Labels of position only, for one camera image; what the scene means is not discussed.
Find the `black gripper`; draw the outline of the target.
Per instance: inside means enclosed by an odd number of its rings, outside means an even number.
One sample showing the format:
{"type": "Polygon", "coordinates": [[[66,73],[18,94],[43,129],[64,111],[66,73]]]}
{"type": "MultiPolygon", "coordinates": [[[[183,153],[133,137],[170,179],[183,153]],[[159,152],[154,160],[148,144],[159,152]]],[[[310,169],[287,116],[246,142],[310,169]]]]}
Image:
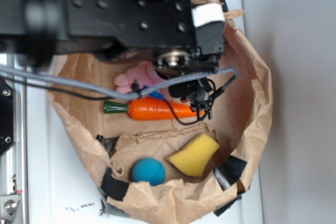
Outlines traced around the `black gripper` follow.
{"type": "MultiPolygon", "coordinates": [[[[160,75],[177,77],[196,72],[215,72],[224,54],[225,38],[222,35],[226,20],[222,6],[216,3],[198,5],[192,9],[197,48],[195,52],[171,51],[162,54],[155,62],[160,75]]],[[[188,100],[193,109],[207,109],[217,97],[206,77],[185,80],[169,86],[173,98],[188,100]]]]}

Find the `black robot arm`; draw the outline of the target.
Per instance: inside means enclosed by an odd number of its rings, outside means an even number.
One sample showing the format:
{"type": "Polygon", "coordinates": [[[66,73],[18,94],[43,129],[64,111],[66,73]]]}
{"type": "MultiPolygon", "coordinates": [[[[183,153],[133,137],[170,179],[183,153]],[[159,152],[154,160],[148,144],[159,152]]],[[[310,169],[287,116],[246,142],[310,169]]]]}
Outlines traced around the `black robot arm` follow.
{"type": "Polygon", "coordinates": [[[221,4],[192,0],[1,0],[1,52],[22,66],[86,53],[103,62],[148,60],[175,98],[205,110],[223,93],[207,77],[224,53],[221,4]]]}

